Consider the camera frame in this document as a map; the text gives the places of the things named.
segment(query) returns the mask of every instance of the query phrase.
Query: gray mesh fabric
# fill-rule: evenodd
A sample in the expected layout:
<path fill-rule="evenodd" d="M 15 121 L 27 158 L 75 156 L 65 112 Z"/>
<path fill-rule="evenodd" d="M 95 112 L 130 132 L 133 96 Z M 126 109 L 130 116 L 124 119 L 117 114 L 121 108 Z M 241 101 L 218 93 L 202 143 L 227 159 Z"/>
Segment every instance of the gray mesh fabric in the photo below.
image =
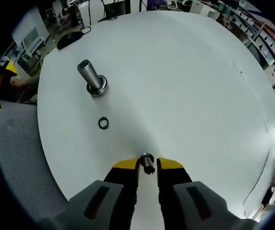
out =
<path fill-rule="evenodd" d="M 0 165 L 24 208 L 34 219 L 54 216 L 67 200 L 46 161 L 35 105 L 1 102 Z"/>

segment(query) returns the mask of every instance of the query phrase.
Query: office floor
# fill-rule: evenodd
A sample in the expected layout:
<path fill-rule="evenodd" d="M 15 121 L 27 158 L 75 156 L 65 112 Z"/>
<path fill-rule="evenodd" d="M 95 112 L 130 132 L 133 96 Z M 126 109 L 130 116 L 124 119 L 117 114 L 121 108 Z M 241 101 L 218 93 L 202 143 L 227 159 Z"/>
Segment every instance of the office floor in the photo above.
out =
<path fill-rule="evenodd" d="M 46 41 L 46 45 L 39 49 L 41 53 L 42 62 L 44 58 L 56 48 L 57 42 L 63 37 L 65 34 L 75 31 L 80 31 L 83 27 L 81 25 L 73 27 L 73 28 L 65 28 L 63 30 L 60 29 L 58 25 L 53 25 L 48 28 L 50 33 L 50 37 Z M 36 70 L 31 73 L 31 77 L 38 77 L 40 75 L 41 65 L 38 65 Z"/>

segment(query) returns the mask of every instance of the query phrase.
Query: black cable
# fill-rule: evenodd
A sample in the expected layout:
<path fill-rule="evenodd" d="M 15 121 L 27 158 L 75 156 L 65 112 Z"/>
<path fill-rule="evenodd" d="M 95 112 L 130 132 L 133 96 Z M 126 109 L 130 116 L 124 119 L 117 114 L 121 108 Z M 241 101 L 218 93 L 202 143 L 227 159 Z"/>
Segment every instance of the black cable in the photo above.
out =
<path fill-rule="evenodd" d="M 88 0 L 88 15 L 89 15 L 89 24 L 91 26 L 91 15 L 90 15 L 90 0 Z"/>
<path fill-rule="evenodd" d="M 146 9 L 147 9 L 147 6 L 146 6 L 146 4 L 143 2 L 143 0 L 141 0 L 142 1 L 142 4 L 146 7 Z"/>
<path fill-rule="evenodd" d="M 91 31 L 91 27 L 90 26 L 85 27 L 85 29 L 86 28 L 89 28 L 89 31 L 87 31 L 86 33 L 83 33 L 84 35 L 87 34 L 87 33 L 89 33 Z"/>
<path fill-rule="evenodd" d="M 105 20 L 115 20 L 118 18 L 118 16 L 111 16 L 110 15 L 110 11 L 107 10 L 107 7 L 106 5 L 104 4 L 104 1 L 101 0 L 102 4 L 103 4 L 103 8 L 104 8 L 104 14 L 105 16 L 103 15 L 103 18 L 101 20 L 99 20 L 98 22 L 102 22 L 102 21 L 105 21 Z"/>

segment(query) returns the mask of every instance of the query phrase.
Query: white round table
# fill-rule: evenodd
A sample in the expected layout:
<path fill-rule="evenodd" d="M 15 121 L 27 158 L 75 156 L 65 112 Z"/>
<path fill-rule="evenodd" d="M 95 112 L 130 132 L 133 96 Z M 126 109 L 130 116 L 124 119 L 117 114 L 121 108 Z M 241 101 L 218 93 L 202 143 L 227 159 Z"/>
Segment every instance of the white round table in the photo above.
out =
<path fill-rule="evenodd" d="M 105 96 L 87 92 L 77 71 L 84 59 L 107 78 Z M 103 116 L 106 130 L 98 127 Z M 41 70 L 38 123 L 67 199 L 144 152 L 179 161 L 239 217 L 258 207 L 271 181 L 274 91 L 232 33 L 196 14 L 123 15 L 54 49 Z M 156 175 L 141 170 L 132 229 L 164 228 L 157 195 Z"/>

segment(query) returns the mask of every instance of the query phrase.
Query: threaded bolt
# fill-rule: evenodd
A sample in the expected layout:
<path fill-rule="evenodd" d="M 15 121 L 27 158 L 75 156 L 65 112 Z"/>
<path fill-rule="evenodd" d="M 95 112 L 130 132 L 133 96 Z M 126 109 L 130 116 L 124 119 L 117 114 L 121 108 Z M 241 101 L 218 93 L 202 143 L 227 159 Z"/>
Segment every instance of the threaded bolt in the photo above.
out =
<path fill-rule="evenodd" d="M 144 153 L 140 157 L 140 162 L 146 174 L 151 175 L 155 172 L 155 168 L 153 166 L 153 162 L 154 162 L 153 155 L 151 155 L 150 153 Z"/>
<path fill-rule="evenodd" d="M 101 87 L 101 79 L 89 60 L 84 60 L 78 64 L 78 71 L 92 90 L 97 90 Z"/>

